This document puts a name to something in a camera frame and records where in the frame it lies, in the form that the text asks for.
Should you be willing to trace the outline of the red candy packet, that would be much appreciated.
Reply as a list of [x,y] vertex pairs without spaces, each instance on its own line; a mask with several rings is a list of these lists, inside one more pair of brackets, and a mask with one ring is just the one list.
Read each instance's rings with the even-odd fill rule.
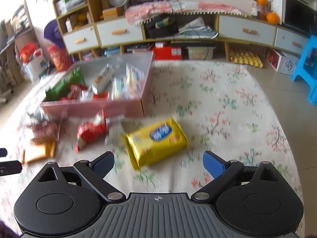
[[79,153],[88,144],[107,133],[106,110],[99,111],[93,118],[83,122],[77,129],[75,152]]

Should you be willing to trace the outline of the silver foil packet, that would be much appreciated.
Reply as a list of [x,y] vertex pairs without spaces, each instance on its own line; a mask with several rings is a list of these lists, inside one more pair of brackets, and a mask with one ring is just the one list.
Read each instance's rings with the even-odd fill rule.
[[49,116],[44,112],[42,108],[37,108],[34,112],[27,112],[27,116],[27,127],[31,127],[49,121]]

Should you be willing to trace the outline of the pink wafer packet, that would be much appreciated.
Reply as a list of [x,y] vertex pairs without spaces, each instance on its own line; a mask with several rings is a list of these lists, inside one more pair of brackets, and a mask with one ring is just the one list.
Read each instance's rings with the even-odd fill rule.
[[55,139],[59,127],[54,121],[44,121],[43,123],[32,126],[31,130],[34,139]]

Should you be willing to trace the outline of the yellow chip packet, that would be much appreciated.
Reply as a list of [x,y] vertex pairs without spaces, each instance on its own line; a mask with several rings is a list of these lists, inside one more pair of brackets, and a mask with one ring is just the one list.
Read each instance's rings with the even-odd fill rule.
[[180,124],[172,117],[122,135],[133,169],[157,163],[189,146]]

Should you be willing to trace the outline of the green snack packet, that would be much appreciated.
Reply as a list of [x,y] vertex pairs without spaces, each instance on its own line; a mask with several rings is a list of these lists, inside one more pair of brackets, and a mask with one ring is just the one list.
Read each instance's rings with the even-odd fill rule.
[[46,90],[45,101],[72,100],[71,98],[67,98],[67,96],[72,92],[74,87],[87,87],[80,68],[74,69],[65,79],[60,80],[54,87]]

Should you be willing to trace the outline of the brown cookie tube packet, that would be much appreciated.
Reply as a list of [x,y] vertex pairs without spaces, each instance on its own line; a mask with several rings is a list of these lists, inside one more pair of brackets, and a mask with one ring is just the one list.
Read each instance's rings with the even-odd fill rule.
[[102,69],[100,74],[94,79],[91,89],[92,92],[96,95],[102,93],[106,90],[107,86],[111,82],[113,76],[115,74],[114,66],[108,64],[106,67]]

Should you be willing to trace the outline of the white blue bread packet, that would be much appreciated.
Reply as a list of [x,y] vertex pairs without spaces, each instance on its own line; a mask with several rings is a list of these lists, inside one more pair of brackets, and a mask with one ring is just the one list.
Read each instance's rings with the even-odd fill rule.
[[126,77],[127,77],[127,92],[130,97],[139,98],[141,96],[145,75],[144,72],[132,66],[126,65]]
[[126,99],[127,98],[127,79],[124,76],[114,77],[112,80],[111,98]]

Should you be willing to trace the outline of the pink cardboard box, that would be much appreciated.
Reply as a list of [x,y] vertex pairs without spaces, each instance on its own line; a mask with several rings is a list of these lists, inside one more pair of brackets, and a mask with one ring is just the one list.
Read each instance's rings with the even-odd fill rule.
[[40,104],[46,114],[59,116],[62,118],[93,117],[98,111],[105,109],[109,117],[123,114],[128,118],[142,118],[146,115],[147,96],[153,80],[153,52],[126,53],[114,55],[109,58],[99,57],[88,61],[79,61],[71,66],[58,78],[58,81],[65,80],[73,70],[79,68],[84,76],[85,83],[91,85],[93,80],[107,65],[116,66],[115,77],[126,75],[126,64],[139,68],[145,74],[144,85],[141,89],[140,97],[131,99],[96,99],[87,101],[49,101],[44,99]]

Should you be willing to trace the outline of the red gift bag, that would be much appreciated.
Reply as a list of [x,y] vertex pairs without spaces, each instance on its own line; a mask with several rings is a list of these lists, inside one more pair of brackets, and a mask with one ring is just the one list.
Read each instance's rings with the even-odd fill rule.
[[66,48],[59,48],[57,45],[52,44],[48,46],[47,50],[57,72],[66,71],[72,66],[73,62]]

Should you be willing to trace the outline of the yellow egg tray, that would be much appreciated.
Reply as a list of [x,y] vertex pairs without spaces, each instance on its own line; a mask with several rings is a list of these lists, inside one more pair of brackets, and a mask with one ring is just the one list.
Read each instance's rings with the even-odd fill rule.
[[246,64],[249,66],[262,68],[263,62],[260,57],[246,49],[234,48],[229,51],[229,58],[231,62],[237,64]]

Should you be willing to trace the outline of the purple hat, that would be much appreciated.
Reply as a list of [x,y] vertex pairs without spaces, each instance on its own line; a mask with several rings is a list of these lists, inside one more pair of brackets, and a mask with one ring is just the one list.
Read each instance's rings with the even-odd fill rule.
[[44,28],[44,38],[51,41],[60,49],[65,48],[65,44],[62,38],[62,35],[59,31],[57,20],[51,20]]

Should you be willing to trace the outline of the red shoe box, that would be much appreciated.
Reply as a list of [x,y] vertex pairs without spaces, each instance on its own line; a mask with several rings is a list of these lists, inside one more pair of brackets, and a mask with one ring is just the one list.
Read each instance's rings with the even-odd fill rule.
[[155,60],[182,60],[183,58],[181,47],[154,47],[153,52]]

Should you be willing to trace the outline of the wooden white TV cabinet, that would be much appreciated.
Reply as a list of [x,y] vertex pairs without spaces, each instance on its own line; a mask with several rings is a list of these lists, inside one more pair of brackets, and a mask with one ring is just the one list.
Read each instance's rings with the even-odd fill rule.
[[[53,5],[57,5],[58,1],[53,0]],[[229,49],[231,43],[260,45],[300,55],[308,42],[306,36],[296,31],[249,16],[161,14],[148,23],[130,26],[125,15],[109,16],[103,20],[101,15],[101,0],[86,0],[67,13],[56,14],[68,53],[180,40],[199,44],[219,41],[225,43],[225,49]]]

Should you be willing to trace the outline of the blue plastic stool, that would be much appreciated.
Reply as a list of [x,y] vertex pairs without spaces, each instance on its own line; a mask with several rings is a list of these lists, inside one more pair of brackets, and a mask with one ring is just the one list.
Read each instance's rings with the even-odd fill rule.
[[316,36],[311,35],[290,79],[295,82],[296,78],[299,76],[308,84],[310,91],[307,99],[312,105],[316,106],[316,54],[312,59],[311,66],[306,63],[306,59],[308,58],[310,51],[313,49],[316,49]]

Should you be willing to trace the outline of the pink cloth cover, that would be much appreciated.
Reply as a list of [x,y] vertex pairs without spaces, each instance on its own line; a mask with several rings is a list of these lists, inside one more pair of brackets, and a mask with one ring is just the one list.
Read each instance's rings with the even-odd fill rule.
[[212,1],[158,1],[129,7],[125,18],[130,26],[150,22],[161,14],[229,14],[246,17],[234,6]]

